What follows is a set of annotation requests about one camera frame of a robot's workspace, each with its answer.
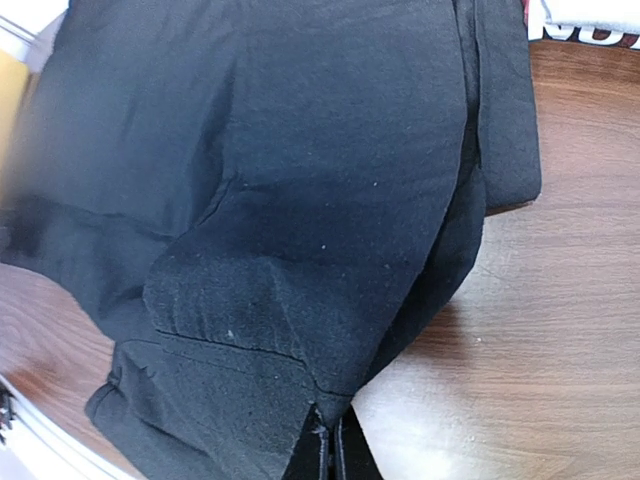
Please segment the yellow plastic basket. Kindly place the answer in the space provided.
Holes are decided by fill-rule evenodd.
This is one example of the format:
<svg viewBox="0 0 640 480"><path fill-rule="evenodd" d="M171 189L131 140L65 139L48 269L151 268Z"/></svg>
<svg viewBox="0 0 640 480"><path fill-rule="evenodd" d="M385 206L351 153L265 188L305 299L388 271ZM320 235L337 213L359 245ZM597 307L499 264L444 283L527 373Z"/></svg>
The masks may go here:
<svg viewBox="0 0 640 480"><path fill-rule="evenodd" d="M1 51L1 199L7 190L6 172L16 140L17 123L31 80L29 68L5 51Z"/></svg>

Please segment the black long sleeve shirt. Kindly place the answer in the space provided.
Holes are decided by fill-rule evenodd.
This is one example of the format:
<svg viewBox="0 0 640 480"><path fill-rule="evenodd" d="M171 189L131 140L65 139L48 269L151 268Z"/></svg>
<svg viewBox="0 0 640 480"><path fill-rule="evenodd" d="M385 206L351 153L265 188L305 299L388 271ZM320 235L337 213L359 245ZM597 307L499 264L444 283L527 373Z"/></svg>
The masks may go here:
<svg viewBox="0 0 640 480"><path fill-rule="evenodd" d="M4 263L113 340L86 412L150 479L282 479L315 405L541 190L518 1L73 1L22 111Z"/></svg>

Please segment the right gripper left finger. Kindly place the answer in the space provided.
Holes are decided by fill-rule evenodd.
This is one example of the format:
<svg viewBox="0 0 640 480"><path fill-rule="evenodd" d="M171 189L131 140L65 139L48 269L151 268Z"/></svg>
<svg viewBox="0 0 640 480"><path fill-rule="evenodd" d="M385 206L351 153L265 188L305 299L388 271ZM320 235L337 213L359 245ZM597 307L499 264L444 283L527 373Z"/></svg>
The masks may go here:
<svg viewBox="0 0 640 480"><path fill-rule="evenodd" d="M315 405L304 421L282 480L327 480L331 431Z"/></svg>

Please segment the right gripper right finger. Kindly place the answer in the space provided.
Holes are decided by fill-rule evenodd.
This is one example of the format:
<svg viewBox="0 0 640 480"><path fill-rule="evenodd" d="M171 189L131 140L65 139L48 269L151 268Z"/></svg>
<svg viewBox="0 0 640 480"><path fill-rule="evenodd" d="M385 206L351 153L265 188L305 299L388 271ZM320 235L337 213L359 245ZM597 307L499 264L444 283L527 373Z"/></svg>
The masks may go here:
<svg viewBox="0 0 640 480"><path fill-rule="evenodd" d="M352 406L341 417L334 429L333 446L334 479L383 479Z"/></svg>

